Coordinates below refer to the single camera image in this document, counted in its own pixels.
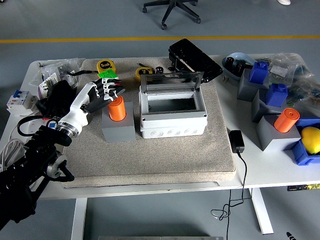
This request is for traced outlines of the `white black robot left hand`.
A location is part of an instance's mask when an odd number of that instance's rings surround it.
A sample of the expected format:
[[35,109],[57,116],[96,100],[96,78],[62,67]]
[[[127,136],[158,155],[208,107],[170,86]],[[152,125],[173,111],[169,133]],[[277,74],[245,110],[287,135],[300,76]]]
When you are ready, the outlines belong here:
[[89,115],[106,107],[125,91],[118,78],[100,78],[87,83],[70,105],[69,112],[57,125],[59,131],[78,136],[89,124]]

